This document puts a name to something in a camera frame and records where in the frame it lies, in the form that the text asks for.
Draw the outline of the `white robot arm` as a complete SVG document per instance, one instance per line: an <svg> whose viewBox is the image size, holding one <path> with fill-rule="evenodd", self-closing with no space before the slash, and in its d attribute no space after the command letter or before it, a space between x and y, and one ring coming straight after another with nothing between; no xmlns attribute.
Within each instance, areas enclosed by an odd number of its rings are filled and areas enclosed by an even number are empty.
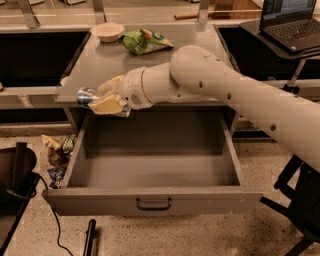
<svg viewBox="0 0 320 256"><path fill-rule="evenodd" d="M107 81L89 104L98 115L156 103L217 99L320 171L320 105L245 77L206 49L188 45L167 63Z"/></svg>

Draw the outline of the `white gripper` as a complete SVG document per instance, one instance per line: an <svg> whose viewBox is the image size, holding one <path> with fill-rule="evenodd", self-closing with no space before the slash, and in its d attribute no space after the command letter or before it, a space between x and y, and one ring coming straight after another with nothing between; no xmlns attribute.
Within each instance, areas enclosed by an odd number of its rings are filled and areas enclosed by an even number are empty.
<svg viewBox="0 0 320 256"><path fill-rule="evenodd" d="M128 104L134 110L150 108L152 103L148 100L142 84L145 67L129 71L127 74L116 76L98 87L98 94L114 93L103 96L88 104L96 115L120 113Z"/></svg>

